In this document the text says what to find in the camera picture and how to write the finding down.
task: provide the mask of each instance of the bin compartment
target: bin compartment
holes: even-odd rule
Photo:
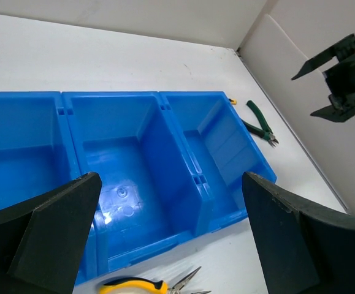
[[[0,209],[80,175],[59,111],[59,92],[0,92]]]
[[[246,217],[244,172],[276,176],[223,92],[161,92],[202,182],[213,197],[210,231]]]
[[[80,171],[102,179],[101,271],[154,256],[204,231],[206,207],[156,92],[63,93]]]

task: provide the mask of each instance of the green pliers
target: green pliers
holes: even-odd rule
[[[279,144],[279,141],[277,138],[275,138],[272,129],[270,128],[269,124],[264,118],[263,113],[260,111],[259,107],[256,106],[256,104],[252,101],[249,100],[247,103],[247,106],[252,110],[252,112],[255,114],[257,119],[259,120],[259,124],[261,125],[262,129],[255,127],[243,119],[241,119],[246,127],[246,129],[254,135],[257,135],[259,138],[262,138],[263,140],[266,140],[271,146],[275,146],[275,144]]]

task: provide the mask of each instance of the yellow pliers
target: yellow pliers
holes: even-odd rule
[[[154,294],[180,294],[180,290],[196,275],[202,267],[198,267],[193,272],[177,282],[172,288],[164,281],[153,282],[139,277],[126,277],[104,284],[98,294],[119,294],[119,293],[154,293]],[[208,294],[211,291],[195,292],[192,294]]]

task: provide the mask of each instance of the wire cutters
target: wire cutters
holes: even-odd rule
[[[257,135],[259,138],[262,138],[263,140],[266,140],[270,143],[271,146],[275,146],[275,144],[279,144],[279,141],[277,138],[275,138],[272,129],[270,128],[269,124],[264,118],[263,113],[260,111],[259,107],[256,106],[256,104],[252,101],[249,100],[247,103],[247,106],[252,110],[252,112],[255,114],[257,117],[259,124],[261,125],[262,129],[255,127],[248,122],[244,121],[241,119],[246,127],[246,129],[254,135]]]
[[[197,274],[202,267],[198,267],[189,273],[182,280],[178,281],[172,288],[164,281],[153,282],[139,277],[126,277],[104,284],[98,294],[138,293],[148,292],[154,294],[181,294],[181,289]],[[211,291],[195,292],[192,294],[208,294]]]

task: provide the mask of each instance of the white wall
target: white wall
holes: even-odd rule
[[[237,49],[266,0],[0,0],[0,14]]]
[[[320,71],[291,81],[307,59],[352,32],[355,33],[355,1],[278,0],[256,22],[241,54],[349,211],[355,214],[355,117],[337,124],[310,116],[330,104]]]

